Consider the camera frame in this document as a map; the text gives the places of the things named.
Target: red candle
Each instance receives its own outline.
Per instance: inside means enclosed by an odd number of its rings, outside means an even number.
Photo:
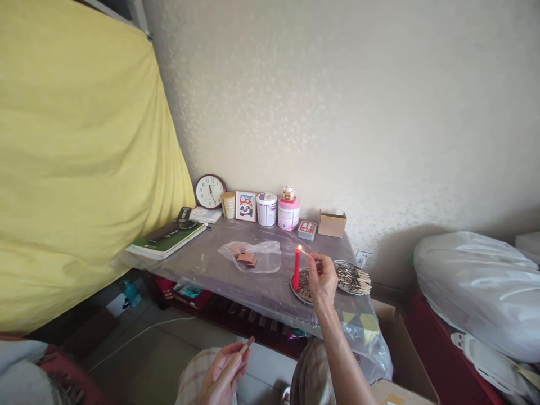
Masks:
[[[298,280],[300,278],[300,255],[302,254],[302,245],[296,248],[296,257],[294,259],[294,276],[292,277],[292,288],[298,291]]]

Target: yellow cloth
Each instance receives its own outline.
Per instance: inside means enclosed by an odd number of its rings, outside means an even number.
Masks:
[[[195,199],[142,31],[71,0],[3,0],[0,20],[0,332],[21,335]]]

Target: wall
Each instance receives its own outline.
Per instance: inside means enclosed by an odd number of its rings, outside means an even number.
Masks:
[[[540,228],[540,2],[145,3],[196,180],[293,185],[349,217],[375,281],[405,287],[415,243]]]

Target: hand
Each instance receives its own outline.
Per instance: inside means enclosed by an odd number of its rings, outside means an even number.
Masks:
[[[197,405],[231,405],[236,386],[246,374],[246,362],[251,356],[251,349],[240,356],[242,346],[242,342],[237,342],[220,350],[204,376]]]
[[[338,274],[330,256],[311,253],[309,263],[309,289],[317,316],[334,309]]]

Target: blue bottle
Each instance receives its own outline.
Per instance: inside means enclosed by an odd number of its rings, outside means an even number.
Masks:
[[[128,280],[122,281],[122,284],[124,285],[124,295],[129,300],[131,306],[136,307],[141,302],[141,293],[135,284],[130,283]]]

